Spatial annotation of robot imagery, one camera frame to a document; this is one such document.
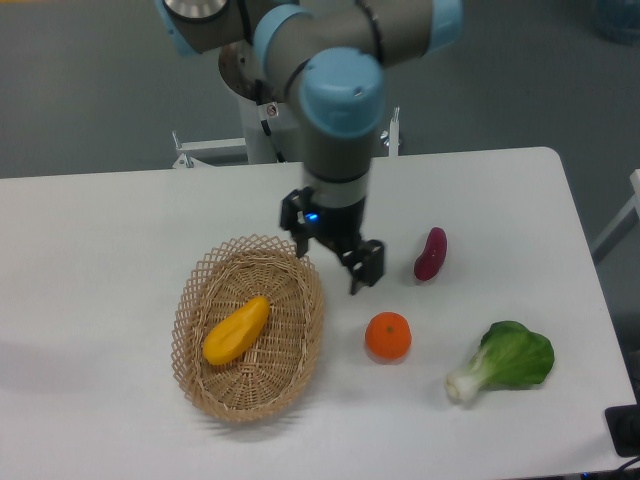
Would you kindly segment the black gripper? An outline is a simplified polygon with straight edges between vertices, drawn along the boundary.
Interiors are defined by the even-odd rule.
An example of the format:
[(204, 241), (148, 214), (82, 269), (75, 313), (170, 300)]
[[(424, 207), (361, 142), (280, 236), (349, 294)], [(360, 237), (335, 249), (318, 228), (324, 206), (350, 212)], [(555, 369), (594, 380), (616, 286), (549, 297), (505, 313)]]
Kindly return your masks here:
[(379, 240), (362, 240), (360, 233), (365, 199), (344, 207), (327, 207), (313, 199), (307, 186), (291, 191), (281, 202), (280, 228), (290, 233), (295, 255), (307, 254), (309, 240), (333, 251), (351, 276), (350, 294), (374, 286), (385, 273), (385, 245)]

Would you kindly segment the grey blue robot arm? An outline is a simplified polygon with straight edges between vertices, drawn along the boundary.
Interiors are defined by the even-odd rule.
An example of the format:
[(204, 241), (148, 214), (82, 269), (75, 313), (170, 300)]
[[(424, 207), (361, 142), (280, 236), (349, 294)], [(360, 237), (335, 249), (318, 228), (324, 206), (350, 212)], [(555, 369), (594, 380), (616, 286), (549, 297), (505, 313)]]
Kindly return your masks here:
[(296, 1), (160, 1), (157, 11), (180, 51), (202, 54), (247, 43), (258, 76), (299, 126), (303, 185), (282, 201), (280, 225), (296, 253), (310, 240), (331, 250), (351, 287), (373, 286), (385, 247), (360, 228), (384, 71), (454, 42), (459, 1), (356, 1), (317, 16)]

